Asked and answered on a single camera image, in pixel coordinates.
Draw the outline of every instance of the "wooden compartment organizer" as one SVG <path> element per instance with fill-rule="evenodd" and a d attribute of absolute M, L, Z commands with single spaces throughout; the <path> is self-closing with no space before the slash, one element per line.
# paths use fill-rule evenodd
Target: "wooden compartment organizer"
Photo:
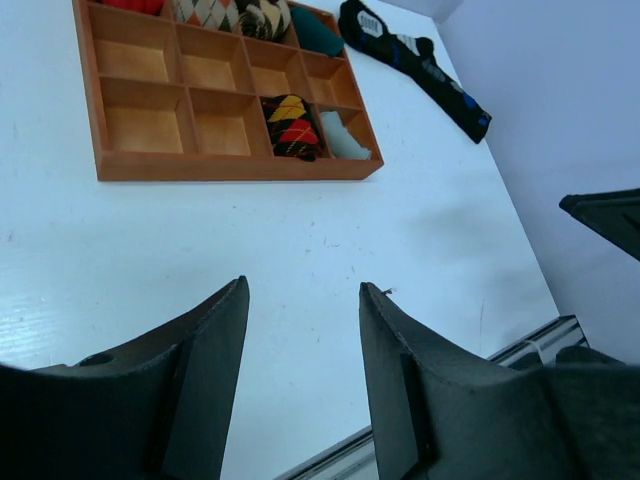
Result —
<path fill-rule="evenodd" d="M 293 24 L 276 43 L 73 0 L 100 180 L 361 180 L 383 165 L 349 60 L 302 50 Z M 336 34 L 329 13 L 304 5 Z M 325 148 L 314 162 L 273 154 L 261 99 L 292 93 Z M 336 158 L 320 113 L 336 111 L 371 150 Z"/>

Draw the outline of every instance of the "black sock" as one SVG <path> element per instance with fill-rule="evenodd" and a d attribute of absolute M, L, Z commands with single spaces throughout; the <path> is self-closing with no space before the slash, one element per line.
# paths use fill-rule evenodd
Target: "black sock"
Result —
<path fill-rule="evenodd" d="M 409 75 L 474 142 L 480 143 L 491 115 L 442 71 L 430 39 L 392 34 L 360 0 L 347 0 L 340 6 L 338 25 L 349 45 Z"/>

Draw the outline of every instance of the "white surface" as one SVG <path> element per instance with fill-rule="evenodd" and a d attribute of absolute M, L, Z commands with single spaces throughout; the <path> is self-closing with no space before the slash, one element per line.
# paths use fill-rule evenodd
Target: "white surface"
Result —
<path fill-rule="evenodd" d="M 558 202 L 640 186 L 638 18 L 633 0 L 466 0 L 441 28 L 494 114 L 488 141 L 558 308 L 635 363 L 640 264 Z"/>
<path fill-rule="evenodd" d="M 314 2 L 337 12 L 338 0 Z M 370 1 L 390 28 L 426 17 Z M 349 51 L 386 165 L 358 183 L 101 184 L 70 2 L 0 11 L 0 360 L 74 363 L 252 292 L 223 478 L 268 479 L 369 423 L 360 281 L 488 355 L 557 315 L 487 146 Z"/>

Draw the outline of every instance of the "argyle sock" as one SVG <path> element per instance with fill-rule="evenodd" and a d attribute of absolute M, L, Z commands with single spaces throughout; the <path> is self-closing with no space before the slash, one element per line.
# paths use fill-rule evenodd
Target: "argyle sock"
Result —
<path fill-rule="evenodd" d="M 279 95 L 262 100 L 273 153 L 314 161 L 323 144 L 313 120 L 311 107 L 297 95 Z"/>
<path fill-rule="evenodd" d="M 246 37 L 276 40 L 291 23 L 291 12 L 285 0 L 236 0 Z"/>
<path fill-rule="evenodd" d="M 409 75 L 474 142 L 484 138 L 491 115 L 438 66 L 430 39 L 392 34 L 360 0 L 340 6 L 338 26 L 353 48 Z"/>

